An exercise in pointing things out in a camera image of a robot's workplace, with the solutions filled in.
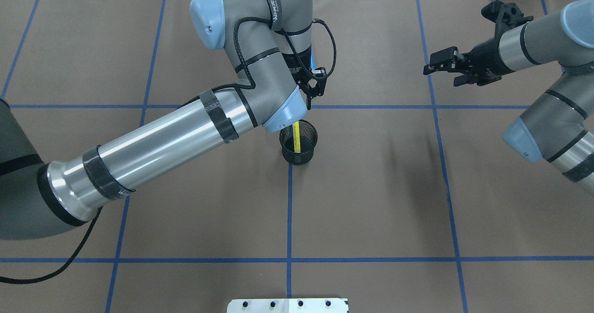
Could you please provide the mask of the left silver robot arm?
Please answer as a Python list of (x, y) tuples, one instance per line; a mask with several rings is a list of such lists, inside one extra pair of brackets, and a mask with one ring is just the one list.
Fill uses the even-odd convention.
[(310, 70), (313, 0), (191, 0), (189, 10), (205, 46), (225, 51), (237, 82), (68, 162), (45, 163), (2, 102), (1, 239), (78, 228), (102, 206), (253, 128), (275, 133), (303, 119), (298, 73), (321, 75)]

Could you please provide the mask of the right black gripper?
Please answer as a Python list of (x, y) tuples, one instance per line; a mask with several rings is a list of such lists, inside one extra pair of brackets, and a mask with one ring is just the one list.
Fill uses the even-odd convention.
[[(469, 69), (465, 71), (465, 58)], [(437, 71), (448, 73), (462, 73), (453, 80), (454, 87), (462, 85), (477, 86), (488, 85), (501, 80), (506, 74), (506, 66), (499, 55), (498, 43), (494, 39), (487, 40), (473, 47), (469, 53), (464, 55), (459, 52), (458, 47), (448, 47), (431, 53), (429, 63), (423, 68), (423, 74)]]

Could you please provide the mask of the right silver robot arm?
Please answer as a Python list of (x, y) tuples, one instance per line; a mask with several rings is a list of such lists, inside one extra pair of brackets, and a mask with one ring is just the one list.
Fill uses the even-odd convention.
[(571, 2), (540, 19), (500, 0), (484, 6), (481, 14), (495, 24), (494, 36), (467, 53), (455, 46), (432, 53), (424, 75), (457, 73), (456, 87), (484, 86), (514, 72), (558, 63), (562, 76), (507, 127), (503, 140), (528, 161), (546, 160), (567, 180), (592, 192), (594, 136), (584, 123), (594, 110), (594, 0)]

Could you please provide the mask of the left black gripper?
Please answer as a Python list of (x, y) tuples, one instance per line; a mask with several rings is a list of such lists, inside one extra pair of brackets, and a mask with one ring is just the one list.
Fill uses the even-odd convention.
[[(297, 53), (297, 55), (286, 53), (285, 62), (291, 72), (291, 76), (306, 97), (307, 110), (311, 110), (312, 99), (324, 95), (328, 78), (328, 75), (325, 74), (325, 68), (318, 68), (315, 70), (315, 73), (312, 72), (311, 47)], [(310, 81), (313, 79), (310, 74), (315, 76), (315, 87), (310, 85)]]

